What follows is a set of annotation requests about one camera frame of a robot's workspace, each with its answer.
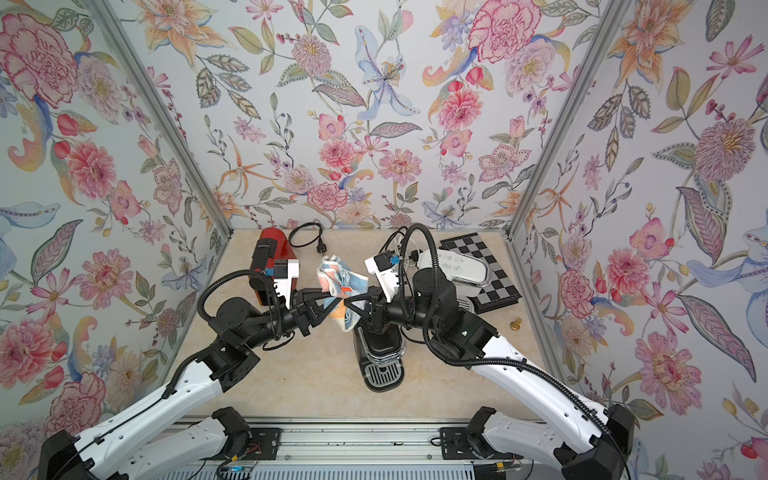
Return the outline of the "blue striped cloth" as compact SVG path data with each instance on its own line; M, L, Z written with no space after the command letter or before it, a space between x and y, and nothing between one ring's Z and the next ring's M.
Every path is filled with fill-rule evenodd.
M360 315L347 307L344 301L367 292L368 277L348 268L340 257L325 256L317 268L317 280L323 293L330 296L323 300L323 307L330 308L328 318L345 332L352 331Z

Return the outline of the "black coffee machine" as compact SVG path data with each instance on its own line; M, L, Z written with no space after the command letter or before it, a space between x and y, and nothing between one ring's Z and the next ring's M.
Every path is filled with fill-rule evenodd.
M360 320L354 329L354 346L360 373L369 390L384 393L402 384L406 345L397 327L388 327L383 334L377 334Z

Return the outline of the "white coffee machine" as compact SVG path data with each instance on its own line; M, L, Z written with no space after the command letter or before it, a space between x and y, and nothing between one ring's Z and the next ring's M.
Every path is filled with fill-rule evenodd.
M437 250L438 264L449 281L485 288L491 282L489 265L474 256L448 250Z

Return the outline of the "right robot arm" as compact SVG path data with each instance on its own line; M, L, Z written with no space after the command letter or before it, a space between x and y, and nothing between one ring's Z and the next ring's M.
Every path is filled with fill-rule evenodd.
M481 458L516 454L560 470L566 479L629 479L634 416L605 407L541 369L459 299L478 295L496 278L480 250L444 250L416 223L400 249L383 247L365 261L378 284L346 300L362 331L382 337L394 327L418 331L423 345L446 365L480 375L517 398L535 421L481 407L465 429Z

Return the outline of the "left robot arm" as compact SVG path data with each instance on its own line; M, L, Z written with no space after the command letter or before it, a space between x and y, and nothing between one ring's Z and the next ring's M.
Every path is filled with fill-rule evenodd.
M218 288L247 277L265 286L263 310L233 297L216 314L205 309ZM213 281L197 300L197 313L214 331L212 343L185 358L167 383L119 414L77 435L60 430L40 448L40 479L139 479L161 477L197 459L234 460L257 444L234 408L216 410L186 432L162 438L188 412L229 391L259 363L257 348L295 332L308 336L340 300L320 288L296 290L290 301L265 274L236 270Z

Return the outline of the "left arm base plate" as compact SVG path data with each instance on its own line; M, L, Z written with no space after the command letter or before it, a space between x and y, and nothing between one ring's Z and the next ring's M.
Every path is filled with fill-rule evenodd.
M280 428L251 428L248 434L235 433L225 441L222 450L211 460L260 461L275 460L282 430Z

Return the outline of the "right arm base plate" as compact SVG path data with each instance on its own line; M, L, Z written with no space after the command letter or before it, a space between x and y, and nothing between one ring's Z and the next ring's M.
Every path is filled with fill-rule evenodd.
M522 460L514 453L493 450L479 435L469 433L465 427L441 427L437 445L443 460Z

